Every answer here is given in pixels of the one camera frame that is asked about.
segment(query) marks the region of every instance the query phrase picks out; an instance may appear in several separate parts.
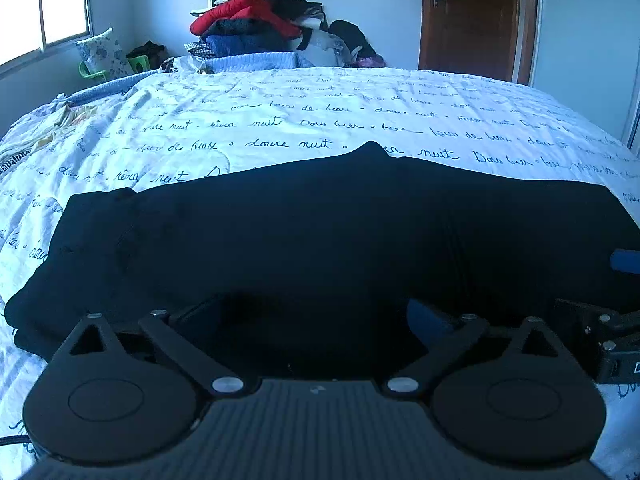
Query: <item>white bedsheet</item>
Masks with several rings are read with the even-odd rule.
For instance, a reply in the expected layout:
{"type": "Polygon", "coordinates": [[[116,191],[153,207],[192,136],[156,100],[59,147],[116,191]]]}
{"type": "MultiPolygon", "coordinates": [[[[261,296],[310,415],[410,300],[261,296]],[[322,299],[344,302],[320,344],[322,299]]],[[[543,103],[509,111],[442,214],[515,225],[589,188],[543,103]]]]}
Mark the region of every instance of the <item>white bedsheet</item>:
{"type": "MultiPolygon", "coordinates": [[[[154,74],[0,175],[0,297],[46,258],[75,193],[148,189],[339,155],[368,140],[413,156],[523,179],[604,184],[640,222],[640,162],[549,95],[486,78],[394,69],[154,74]]],[[[0,148],[12,142],[10,132],[0,148]]],[[[0,303],[0,314],[4,304],[0,303]]],[[[15,434],[44,362],[18,350],[0,318],[0,436],[15,434]]],[[[640,394],[602,387],[609,415],[594,459],[620,480],[640,472],[640,394]]],[[[31,463],[0,448],[0,478],[31,463]]]]}

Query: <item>window frame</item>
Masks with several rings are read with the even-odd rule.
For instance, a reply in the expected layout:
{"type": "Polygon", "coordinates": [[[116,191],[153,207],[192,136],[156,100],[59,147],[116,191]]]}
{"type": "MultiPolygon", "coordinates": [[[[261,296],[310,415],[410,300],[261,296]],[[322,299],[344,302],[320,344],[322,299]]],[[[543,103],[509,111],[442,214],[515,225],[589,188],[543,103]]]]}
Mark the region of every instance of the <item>window frame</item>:
{"type": "Polygon", "coordinates": [[[26,52],[21,56],[14,57],[9,61],[0,64],[0,79],[4,76],[9,75],[10,73],[16,72],[25,66],[34,63],[35,61],[45,59],[46,57],[53,56],[56,53],[59,53],[63,50],[68,49],[73,46],[74,43],[78,40],[83,40],[85,38],[90,38],[94,34],[94,26],[92,21],[92,12],[91,12],[91,0],[84,0],[84,23],[85,23],[85,31],[76,34],[74,36],[69,36],[68,38],[63,38],[62,40],[54,41],[52,43],[47,43],[46,35],[44,30],[44,14],[42,12],[42,0],[38,0],[39,4],[39,13],[40,13],[40,41],[42,46],[31,50],[30,52],[26,52]]]}

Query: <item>wooden door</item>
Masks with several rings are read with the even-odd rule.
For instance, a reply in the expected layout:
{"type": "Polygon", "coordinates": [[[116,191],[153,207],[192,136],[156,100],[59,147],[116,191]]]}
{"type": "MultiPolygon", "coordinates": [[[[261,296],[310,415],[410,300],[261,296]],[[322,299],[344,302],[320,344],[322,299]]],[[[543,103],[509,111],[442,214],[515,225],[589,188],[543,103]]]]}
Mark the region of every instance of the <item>wooden door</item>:
{"type": "Polygon", "coordinates": [[[424,0],[420,68],[511,80],[519,0],[424,0]]]}

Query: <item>green chair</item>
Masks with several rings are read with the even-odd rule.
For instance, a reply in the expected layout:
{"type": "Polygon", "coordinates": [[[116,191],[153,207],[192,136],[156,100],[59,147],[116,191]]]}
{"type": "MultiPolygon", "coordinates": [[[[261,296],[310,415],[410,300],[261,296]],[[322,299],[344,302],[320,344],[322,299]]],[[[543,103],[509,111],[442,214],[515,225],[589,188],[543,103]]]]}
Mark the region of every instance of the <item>green chair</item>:
{"type": "MultiPolygon", "coordinates": [[[[149,58],[147,56],[138,56],[127,60],[129,61],[133,72],[135,72],[136,74],[139,74],[140,72],[146,72],[150,69],[149,58]]],[[[89,74],[84,61],[80,62],[80,65],[78,66],[78,72],[84,79],[94,79],[96,77],[101,77],[105,82],[108,81],[106,70],[103,70],[102,72],[96,72],[95,74],[89,74]]]]}

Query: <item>floral pillowcase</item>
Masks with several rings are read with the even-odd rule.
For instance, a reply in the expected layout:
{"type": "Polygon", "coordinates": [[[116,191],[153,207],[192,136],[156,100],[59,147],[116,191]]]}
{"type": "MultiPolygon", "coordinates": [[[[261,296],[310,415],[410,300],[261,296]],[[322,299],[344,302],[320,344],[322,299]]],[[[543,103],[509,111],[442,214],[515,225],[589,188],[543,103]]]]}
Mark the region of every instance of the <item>floral pillowcase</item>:
{"type": "Polygon", "coordinates": [[[76,47],[92,74],[105,70],[109,80],[135,74],[112,28],[88,40],[76,41],[76,47]]]}

